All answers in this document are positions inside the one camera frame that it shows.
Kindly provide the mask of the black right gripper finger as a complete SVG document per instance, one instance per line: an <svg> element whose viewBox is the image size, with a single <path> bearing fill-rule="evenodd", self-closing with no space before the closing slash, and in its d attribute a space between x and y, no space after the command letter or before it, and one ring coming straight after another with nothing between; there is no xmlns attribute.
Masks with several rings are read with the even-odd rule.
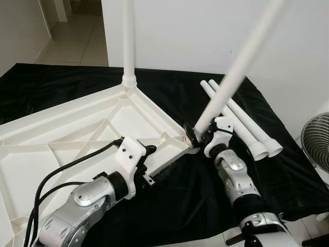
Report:
<svg viewBox="0 0 329 247"><path fill-rule="evenodd" d="M184 141L186 144L188 144L190 148L199 148L199 139L196 136L193 126L186 123L184 124L184 130L186 134Z"/></svg>

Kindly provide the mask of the white plastic children table top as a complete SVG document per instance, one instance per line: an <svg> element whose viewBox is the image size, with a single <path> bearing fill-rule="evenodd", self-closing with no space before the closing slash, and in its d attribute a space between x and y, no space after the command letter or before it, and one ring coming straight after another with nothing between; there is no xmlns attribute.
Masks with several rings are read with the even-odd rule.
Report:
<svg viewBox="0 0 329 247"><path fill-rule="evenodd" d="M157 146L145 161L151 178L192 151L183 127L137 87L116 85L0 125L0 247L26 247L38 191L46 198L37 234L75 182L116 172L124 137Z"/></svg>

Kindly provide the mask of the black tablecloth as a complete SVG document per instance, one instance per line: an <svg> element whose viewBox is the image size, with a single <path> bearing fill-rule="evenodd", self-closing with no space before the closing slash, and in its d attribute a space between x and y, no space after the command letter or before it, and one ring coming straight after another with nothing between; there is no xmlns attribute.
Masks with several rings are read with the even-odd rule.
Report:
<svg viewBox="0 0 329 247"><path fill-rule="evenodd" d="M108 89L122 68L17 63L0 73L0 124ZM136 69L138 88L179 125L192 125L209 97L200 81L221 74ZM234 100L282 146L248 165L265 201L285 221L327 211L328 190L301 148L249 80ZM236 226L217 171L202 153L186 154L155 177L153 187L120 202L91 228L83 247L154 247L214 237Z"/></svg>

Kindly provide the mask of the white round floor fan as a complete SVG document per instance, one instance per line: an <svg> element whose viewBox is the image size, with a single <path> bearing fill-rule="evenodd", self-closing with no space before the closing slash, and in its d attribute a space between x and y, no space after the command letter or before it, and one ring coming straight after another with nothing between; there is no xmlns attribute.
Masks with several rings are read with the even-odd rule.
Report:
<svg viewBox="0 0 329 247"><path fill-rule="evenodd" d="M310 162L329 173L329 112L320 113L306 122L301 143Z"/></svg>

